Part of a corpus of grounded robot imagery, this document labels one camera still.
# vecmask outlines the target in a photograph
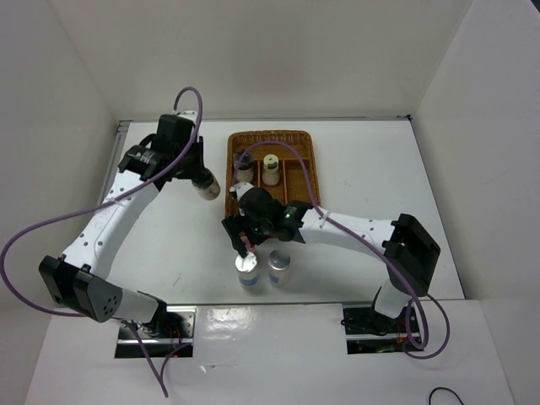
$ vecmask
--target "tabletop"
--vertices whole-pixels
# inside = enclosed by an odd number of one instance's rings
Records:
[[[145,359],[114,359],[118,324],[53,317],[26,405],[77,403],[327,405],[425,404],[437,386],[466,404],[511,405],[505,373],[479,302],[447,300],[451,339],[435,359],[347,354],[340,304],[200,306],[193,357],[172,359],[165,399]],[[429,345],[445,323],[424,305]],[[158,369],[163,359],[155,359]],[[439,392],[434,405],[457,405]]]
[[[131,123],[119,148],[125,152],[157,122]],[[269,240],[258,247],[291,255],[291,278],[245,291],[235,274],[236,253],[220,223],[224,217],[227,140],[234,132],[266,129],[307,131],[313,141],[321,204],[334,213],[397,219],[410,213],[442,250],[430,293],[462,299],[463,292],[409,121],[204,121],[205,165],[222,186],[214,201],[201,200],[190,181],[167,183],[145,209],[113,263],[109,281],[155,295],[170,304],[327,303],[371,301],[387,279],[376,259],[335,246]]]

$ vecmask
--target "brown basket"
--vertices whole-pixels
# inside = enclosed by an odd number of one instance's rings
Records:
[[[310,134],[304,131],[249,131],[233,133],[229,137],[227,146],[227,190],[232,185],[235,152],[239,152],[261,141],[285,142],[298,151],[305,163],[305,167],[310,173],[310,183],[317,203],[321,205],[313,143],[311,142]],[[287,205],[293,200],[306,203],[311,202],[300,162],[290,150],[280,145],[262,145],[254,148],[250,153],[253,156],[253,186],[268,190],[272,197],[278,199],[283,205]],[[275,154],[279,159],[281,178],[276,186],[267,186],[261,179],[262,160],[267,154]],[[237,212],[238,204],[236,200],[227,195],[225,198],[225,216],[229,217]]]

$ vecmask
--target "blue label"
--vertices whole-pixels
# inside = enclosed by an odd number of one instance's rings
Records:
[[[255,283],[257,282],[257,280],[259,279],[259,276],[256,276],[250,280],[244,280],[243,278],[238,278],[240,280],[240,282],[244,285],[247,285],[247,286],[252,286],[252,285],[255,285]]]

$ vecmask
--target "silver can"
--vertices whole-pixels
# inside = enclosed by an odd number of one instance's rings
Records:
[[[289,281],[290,255],[286,251],[272,251],[268,256],[268,277],[275,287],[282,287]]]
[[[235,260],[236,275],[240,284],[245,289],[253,289],[259,281],[257,269],[257,256],[252,251],[247,252],[246,257],[238,255]]]

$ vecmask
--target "white wall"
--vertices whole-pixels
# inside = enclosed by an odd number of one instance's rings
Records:
[[[96,202],[116,124],[46,0],[3,2],[0,13],[0,245],[34,222]],[[38,273],[80,220],[21,240],[8,272],[26,296],[52,306]],[[49,316],[0,286],[2,404],[22,403]]]
[[[116,118],[412,113],[470,0],[51,0]]]
[[[518,404],[540,362],[540,13],[473,0],[413,127],[466,293],[483,308]]]

